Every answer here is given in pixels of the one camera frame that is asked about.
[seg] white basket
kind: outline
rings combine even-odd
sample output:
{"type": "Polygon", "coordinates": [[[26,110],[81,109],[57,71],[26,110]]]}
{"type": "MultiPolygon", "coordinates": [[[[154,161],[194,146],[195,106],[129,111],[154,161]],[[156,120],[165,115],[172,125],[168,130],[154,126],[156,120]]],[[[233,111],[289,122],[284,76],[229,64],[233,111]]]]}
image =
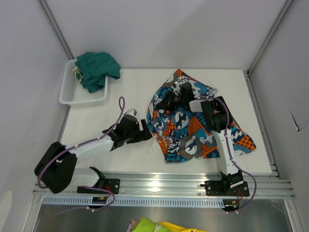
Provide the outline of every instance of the white basket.
{"type": "Polygon", "coordinates": [[[77,82],[72,70],[76,67],[76,59],[67,62],[60,90],[59,101],[72,107],[86,107],[103,105],[107,95],[108,77],[105,78],[104,89],[95,93],[89,93],[80,83],[77,82]]]}

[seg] white wall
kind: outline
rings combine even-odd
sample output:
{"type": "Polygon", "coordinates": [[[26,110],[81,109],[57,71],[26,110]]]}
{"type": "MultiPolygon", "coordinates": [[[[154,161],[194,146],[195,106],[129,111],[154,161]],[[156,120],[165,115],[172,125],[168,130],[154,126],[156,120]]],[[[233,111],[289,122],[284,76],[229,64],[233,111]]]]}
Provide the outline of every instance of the white wall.
{"type": "MultiPolygon", "coordinates": [[[[309,1],[296,1],[252,75],[277,164],[292,181],[304,217],[309,208],[308,11],[309,1]]],[[[305,223],[309,230],[308,220],[305,223]]]]}
{"type": "Polygon", "coordinates": [[[58,95],[67,59],[35,0],[0,1],[0,31],[0,197],[13,191],[2,231],[17,232],[33,170],[64,118],[58,95]]]}
{"type": "Polygon", "coordinates": [[[285,0],[48,0],[75,56],[124,68],[249,68],[285,0]]]}

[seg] green cloth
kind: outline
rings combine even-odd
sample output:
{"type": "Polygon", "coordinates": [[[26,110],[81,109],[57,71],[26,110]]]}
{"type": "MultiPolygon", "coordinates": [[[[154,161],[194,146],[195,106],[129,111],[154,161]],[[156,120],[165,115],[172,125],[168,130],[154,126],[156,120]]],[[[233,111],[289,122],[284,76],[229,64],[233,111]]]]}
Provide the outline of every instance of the green cloth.
{"type": "Polygon", "coordinates": [[[170,232],[169,229],[160,226],[152,221],[150,221],[148,218],[141,218],[140,222],[134,227],[132,232],[154,232],[157,227],[160,227],[156,232],[170,232]]]}
{"type": "Polygon", "coordinates": [[[108,53],[86,52],[77,57],[75,65],[81,72],[76,74],[77,79],[81,79],[81,84],[88,89],[90,93],[94,93],[104,88],[105,77],[114,79],[120,78],[120,65],[108,53]]]}

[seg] dark green towel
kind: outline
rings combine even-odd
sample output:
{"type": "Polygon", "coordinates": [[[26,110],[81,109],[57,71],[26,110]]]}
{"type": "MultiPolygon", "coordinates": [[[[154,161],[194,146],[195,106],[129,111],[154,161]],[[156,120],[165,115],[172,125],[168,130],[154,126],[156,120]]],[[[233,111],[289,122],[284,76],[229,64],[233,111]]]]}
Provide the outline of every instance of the dark green towel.
{"type": "MultiPolygon", "coordinates": [[[[82,75],[81,84],[88,89],[89,93],[104,88],[106,76],[114,79],[120,78],[120,65],[106,52],[86,52],[77,57],[75,65],[82,75]]],[[[81,75],[77,73],[77,79],[80,79],[81,75]]]]}

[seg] clothing pile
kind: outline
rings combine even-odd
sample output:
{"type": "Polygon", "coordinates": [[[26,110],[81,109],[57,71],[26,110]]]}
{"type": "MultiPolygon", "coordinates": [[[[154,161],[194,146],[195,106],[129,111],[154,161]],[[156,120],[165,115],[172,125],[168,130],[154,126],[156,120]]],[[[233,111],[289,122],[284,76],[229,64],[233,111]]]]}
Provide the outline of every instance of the clothing pile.
{"type": "Polygon", "coordinates": [[[127,232],[206,232],[197,229],[186,229],[166,221],[155,223],[148,218],[131,220],[127,232]]]}
{"type": "Polygon", "coordinates": [[[120,78],[120,65],[108,53],[86,52],[77,57],[76,68],[73,69],[76,80],[94,93],[105,86],[105,78],[120,78]]]}
{"type": "MultiPolygon", "coordinates": [[[[206,125],[202,112],[191,112],[184,107],[175,110],[163,110],[157,107],[172,86],[190,83],[195,99],[206,99],[217,92],[216,88],[200,83],[178,69],[156,92],[147,112],[147,126],[158,141],[166,163],[179,163],[193,157],[205,159],[219,157],[217,142],[206,125]]],[[[233,118],[233,149],[241,153],[250,153],[256,149],[254,141],[247,135],[233,118]]]]}

